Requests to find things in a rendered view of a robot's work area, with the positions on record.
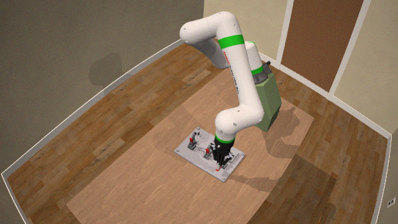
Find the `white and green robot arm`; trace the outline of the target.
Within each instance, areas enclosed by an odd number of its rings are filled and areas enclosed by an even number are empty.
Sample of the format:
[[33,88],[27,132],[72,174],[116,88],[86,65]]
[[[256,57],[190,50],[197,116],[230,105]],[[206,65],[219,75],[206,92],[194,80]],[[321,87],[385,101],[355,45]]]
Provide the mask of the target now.
[[259,124],[264,117],[255,85],[268,79],[271,62],[262,63],[255,43],[244,41],[239,22],[230,12],[187,22],[180,29],[180,38],[205,54],[216,68],[231,71],[239,106],[219,112],[215,119],[215,146],[231,149],[237,132]]

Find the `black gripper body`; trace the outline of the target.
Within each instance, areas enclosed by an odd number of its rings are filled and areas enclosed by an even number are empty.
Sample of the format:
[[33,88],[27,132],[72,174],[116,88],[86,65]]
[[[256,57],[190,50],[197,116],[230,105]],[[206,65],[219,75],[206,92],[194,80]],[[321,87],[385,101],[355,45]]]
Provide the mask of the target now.
[[[218,150],[218,152],[220,153],[220,155],[223,153],[224,154],[224,156],[228,156],[229,155],[229,153],[231,153],[231,149],[228,149],[228,150],[222,150],[222,149],[218,149],[216,146],[215,146],[215,148],[216,148],[216,150]],[[221,153],[222,152],[222,153]],[[226,153],[226,154],[225,154]]]

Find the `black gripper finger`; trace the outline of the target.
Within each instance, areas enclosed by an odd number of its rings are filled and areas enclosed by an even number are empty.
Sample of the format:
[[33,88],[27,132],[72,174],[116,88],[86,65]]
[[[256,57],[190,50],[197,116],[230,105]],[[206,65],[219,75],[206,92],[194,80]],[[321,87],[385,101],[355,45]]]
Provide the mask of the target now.
[[234,157],[234,156],[231,155],[231,154],[229,153],[228,158],[224,161],[225,156],[224,156],[224,154],[221,154],[221,159],[220,159],[220,162],[219,162],[219,164],[218,164],[218,169],[217,169],[217,170],[219,170],[219,169],[221,168],[222,165],[225,165],[225,164],[226,164],[229,160],[231,160],[233,157]]
[[218,151],[215,150],[215,145],[214,144],[210,148],[212,150],[214,160],[217,161],[216,169],[218,169],[218,164],[220,162],[221,155],[220,155],[220,153]]

